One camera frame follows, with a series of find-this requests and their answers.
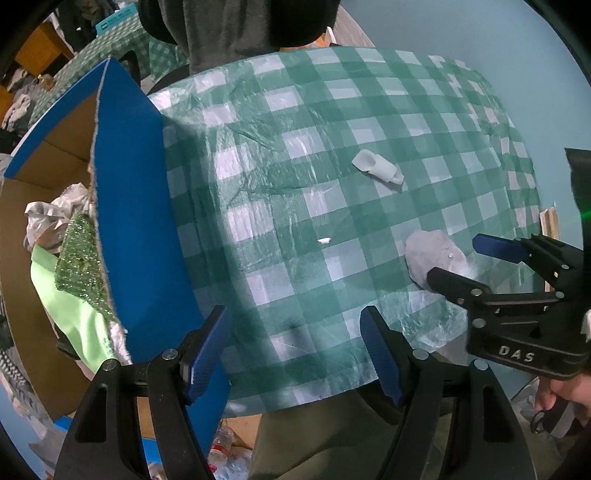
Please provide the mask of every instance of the human hand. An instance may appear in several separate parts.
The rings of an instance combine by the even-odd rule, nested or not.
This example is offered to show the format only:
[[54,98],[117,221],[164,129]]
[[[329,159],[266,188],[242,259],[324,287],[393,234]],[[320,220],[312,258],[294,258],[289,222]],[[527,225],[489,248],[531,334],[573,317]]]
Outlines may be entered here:
[[579,374],[566,381],[540,377],[540,386],[535,395],[535,409],[551,409],[557,397],[579,404],[574,413],[583,426],[587,425],[591,418],[591,375],[589,373]]

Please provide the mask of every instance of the tablecloth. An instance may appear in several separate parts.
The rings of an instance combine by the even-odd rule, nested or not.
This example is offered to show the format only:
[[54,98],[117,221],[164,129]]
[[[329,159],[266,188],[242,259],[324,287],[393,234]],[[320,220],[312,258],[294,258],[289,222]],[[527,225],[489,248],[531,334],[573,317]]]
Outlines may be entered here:
[[[507,72],[511,81],[511,72]],[[478,255],[477,233],[537,233],[532,161],[489,83],[461,61],[335,47],[209,70],[151,96],[164,118],[178,235],[203,313],[233,329],[226,415],[336,395],[376,378],[359,313],[378,307],[413,347],[466,329],[465,311],[409,278],[404,242],[441,229],[475,278],[532,272]],[[360,149],[402,187],[351,164]]]
[[120,59],[129,50],[133,50],[138,57],[139,72],[142,79],[152,73],[152,68],[155,72],[164,76],[173,69],[170,68],[170,70],[167,70],[167,65],[172,64],[174,66],[174,61],[177,58],[175,55],[178,54],[174,53],[174,47],[172,47],[172,53],[167,49],[159,50],[158,48],[152,48],[150,50],[151,40],[158,44],[162,43],[148,35],[139,21],[138,14],[134,14],[106,33],[96,37],[56,74],[56,85],[52,90],[46,92],[40,89],[35,99],[35,106],[31,120],[29,121],[29,127],[39,120],[41,115],[68,88],[108,56]]

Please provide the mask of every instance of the paper roll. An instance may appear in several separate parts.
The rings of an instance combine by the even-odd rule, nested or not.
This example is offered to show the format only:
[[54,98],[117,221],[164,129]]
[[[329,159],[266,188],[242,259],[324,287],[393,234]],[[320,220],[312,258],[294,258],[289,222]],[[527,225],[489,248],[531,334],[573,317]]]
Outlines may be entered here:
[[360,171],[365,171],[382,181],[397,185],[402,185],[404,181],[404,176],[396,165],[370,150],[361,150],[355,155],[352,163]]

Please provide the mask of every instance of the metal bolt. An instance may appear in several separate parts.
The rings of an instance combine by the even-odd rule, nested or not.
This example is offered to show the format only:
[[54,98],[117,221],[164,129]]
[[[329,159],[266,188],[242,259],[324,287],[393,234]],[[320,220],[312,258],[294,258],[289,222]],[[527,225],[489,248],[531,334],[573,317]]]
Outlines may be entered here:
[[113,370],[117,365],[119,365],[119,362],[117,360],[115,360],[114,358],[109,358],[103,364],[103,370],[108,372],[109,370]]
[[482,371],[488,369],[488,364],[484,360],[480,360],[479,358],[477,358],[476,360],[474,360],[474,366],[478,370],[482,370]]
[[423,350],[422,348],[415,348],[413,350],[413,357],[417,360],[426,360],[427,358],[429,358],[429,354],[426,350]]
[[485,325],[486,325],[486,320],[485,319],[474,319],[474,320],[472,320],[472,326],[474,328],[484,328]]
[[164,352],[162,352],[162,358],[164,358],[165,360],[172,360],[176,358],[177,355],[178,352],[176,348],[167,348]]

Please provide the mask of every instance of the cardboard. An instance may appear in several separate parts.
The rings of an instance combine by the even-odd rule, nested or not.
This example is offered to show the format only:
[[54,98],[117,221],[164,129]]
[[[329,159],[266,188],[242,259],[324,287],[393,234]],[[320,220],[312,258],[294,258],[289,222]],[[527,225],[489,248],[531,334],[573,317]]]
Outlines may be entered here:
[[[14,154],[0,190],[0,285],[22,363],[54,420],[75,410],[88,385],[55,347],[51,324],[31,283],[23,247],[28,202],[51,201],[72,183],[96,195],[99,253],[115,313],[128,330],[134,363],[176,347],[203,323],[184,264],[165,169],[162,119],[114,59],[80,79],[34,125]],[[206,393],[187,414],[205,452],[229,394],[217,365]],[[142,431],[153,434],[149,408]],[[67,428],[69,419],[56,424]],[[144,443],[157,461],[157,449]]]

